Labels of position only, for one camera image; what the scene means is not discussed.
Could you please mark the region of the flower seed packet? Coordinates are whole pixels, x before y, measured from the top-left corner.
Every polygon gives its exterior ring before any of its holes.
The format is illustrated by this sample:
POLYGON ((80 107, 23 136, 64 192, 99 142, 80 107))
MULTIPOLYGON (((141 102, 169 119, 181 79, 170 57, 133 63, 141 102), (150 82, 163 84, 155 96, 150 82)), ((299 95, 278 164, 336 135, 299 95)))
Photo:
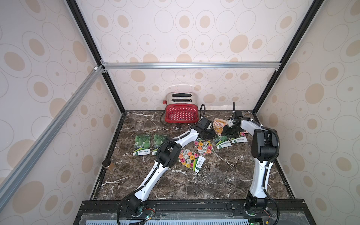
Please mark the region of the flower seed packet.
POLYGON ((192 171, 195 171, 196 173, 200 172, 206 160, 205 157, 200 156, 197 153, 193 153, 191 150, 188 149, 182 149, 178 159, 183 166, 191 169, 192 171))
POLYGON ((198 139, 194 141, 197 153, 199 155, 209 155, 213 152, 213 146, 210 141, 204 141, 203 139, 198 139))
POLYGON ((239 137, 231 139, 231 143, 246 143, 248 141, 246 134, 246 132, 241 132, 239 137))

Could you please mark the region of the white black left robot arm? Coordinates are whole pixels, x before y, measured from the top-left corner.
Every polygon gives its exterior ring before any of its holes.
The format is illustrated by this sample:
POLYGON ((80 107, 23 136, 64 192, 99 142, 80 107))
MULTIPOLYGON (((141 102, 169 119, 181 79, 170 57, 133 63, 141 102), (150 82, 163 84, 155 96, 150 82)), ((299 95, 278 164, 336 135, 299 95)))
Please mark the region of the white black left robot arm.
POLYGON ((205 105, 202 104, 200 109, 202 115, 196 123, 188 125, 187 131, 180 136, 173 138, 167 137, 160 145, 157 150, 156 161, 151 171, 136 190, 122 199, 116 213, 116 222, 118 225, 120 224, 121 212, 130 210, 131 215, 135 217, 142 214, 144 202, 148 199, 161 176, 175 165, 183 147, 199 138, 202 140, 215 138, 216 133, 213 128, 213 122, 205 117, 205 105))

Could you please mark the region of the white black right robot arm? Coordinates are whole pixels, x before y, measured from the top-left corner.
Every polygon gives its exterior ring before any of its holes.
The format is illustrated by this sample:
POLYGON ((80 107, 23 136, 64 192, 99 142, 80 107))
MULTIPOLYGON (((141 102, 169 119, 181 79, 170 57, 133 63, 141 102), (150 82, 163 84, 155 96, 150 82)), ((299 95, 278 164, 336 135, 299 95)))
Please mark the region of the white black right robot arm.
POLYGON ((251 154, 255 167, 252 184, 247 192, 244 210, 249 216, 251 211, 266 210, 268 201, 275 204, 277 214, 273 224, 279 222, 280 210, 277 202, 267 191, 271 167, 279 156, 280 140, 277 131, 265 127, 252 118, 242 116, 235 110, 236 103, 232 104, 232 116, 224 126, 222 135, 228 138, 238 138, 242 131, 247 131, 252 136, 251 154))

